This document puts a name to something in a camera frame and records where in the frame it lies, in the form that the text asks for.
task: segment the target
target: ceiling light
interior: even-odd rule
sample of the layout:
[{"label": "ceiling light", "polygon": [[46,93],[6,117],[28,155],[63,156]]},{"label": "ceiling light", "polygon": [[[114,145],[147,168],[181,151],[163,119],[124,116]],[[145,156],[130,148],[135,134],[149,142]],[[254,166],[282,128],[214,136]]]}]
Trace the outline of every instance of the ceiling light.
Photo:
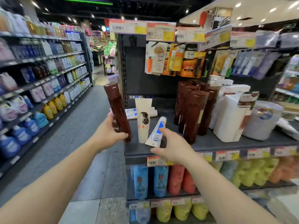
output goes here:
[{"label": "ceiling light", "polygon": [[38,6],[34,1],[32,1],[32,4],[33,4],[35,7],[39,8],[39,6]]},{"label": "ceiling light", "polygon": [[75,1],[75,2],[91,3],[91,4],[98,4],[98,5],[113,5],[113,3],[100,2],[100,1],[87,1],[87,0],[65,0],[65,1]]},{"label": "ceiling light", "polygon": [[299,1],[295,1],[293,4],[290,5],[288,9],[295,7],[297,4],[299,4]]}]

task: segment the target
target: hand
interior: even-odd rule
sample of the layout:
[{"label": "hand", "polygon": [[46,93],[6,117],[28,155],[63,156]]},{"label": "hand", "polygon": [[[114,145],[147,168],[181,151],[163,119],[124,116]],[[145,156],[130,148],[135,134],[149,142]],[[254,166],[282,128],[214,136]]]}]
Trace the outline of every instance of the hand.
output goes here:
[{"label": "hand", "polygon": [[113,115],[109,115],[97,128],[92,137],[88,140],[95,146],[96,153],[113,146],[116,142],[126,139],[127,133],[116,133],[112,127]]},{"label": "hand", "polygon": [[190,156],[196,154],[186,140],[177,133],[167,128],[159,128],[159,131],[166,136],[167,145],[166,148],[152,148],[152,153],[176,164],[183,164],[183,162],[188,161]]}]

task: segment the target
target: pink bottle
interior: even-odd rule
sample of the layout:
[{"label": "pink bottle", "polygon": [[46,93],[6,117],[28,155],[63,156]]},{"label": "pink bottle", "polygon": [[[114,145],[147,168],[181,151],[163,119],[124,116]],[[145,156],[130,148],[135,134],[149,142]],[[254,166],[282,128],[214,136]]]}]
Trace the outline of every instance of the pink bottle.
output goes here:
[{"label": "pink bottle", "polygon": [[180,193],[184,171],[185,167],[183,165],[171,166],[167,189],[174,196]]},{"label": "pink bottle", "polygon": [[189,171],[185,169],[184,179],[182,183],[182,188],[186,193],[194,194],[196,190],[196,185]]}]

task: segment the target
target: gray floor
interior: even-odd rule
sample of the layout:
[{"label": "gray floor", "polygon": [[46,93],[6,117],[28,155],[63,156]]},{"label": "gray floor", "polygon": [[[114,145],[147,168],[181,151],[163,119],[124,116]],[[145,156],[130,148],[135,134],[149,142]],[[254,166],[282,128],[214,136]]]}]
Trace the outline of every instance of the gray floor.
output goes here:
[{"label": "gray floor", "polygon": [[[91,87],[65,116],[0,179],[0,206],[83,144],[107,117],[103,86]],[[60,224],[128,223],[124,144],[98,154]]]}]

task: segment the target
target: black ceiling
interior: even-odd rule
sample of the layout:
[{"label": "black ceiling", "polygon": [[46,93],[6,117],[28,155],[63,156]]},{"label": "black ceiling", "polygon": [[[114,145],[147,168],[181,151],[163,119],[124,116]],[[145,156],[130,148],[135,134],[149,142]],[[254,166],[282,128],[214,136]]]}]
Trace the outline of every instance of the black ceiling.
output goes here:
[{"label": "black ceiling", "polygon": [[104,18],[178,22],[181,18],[204,7],[213,0],[107,0],[113,5],[69,2],[65,0],[34,0],[41,20],[71,23],[68,17],[79,23],[89,19],[92,27],[104,25]]}]

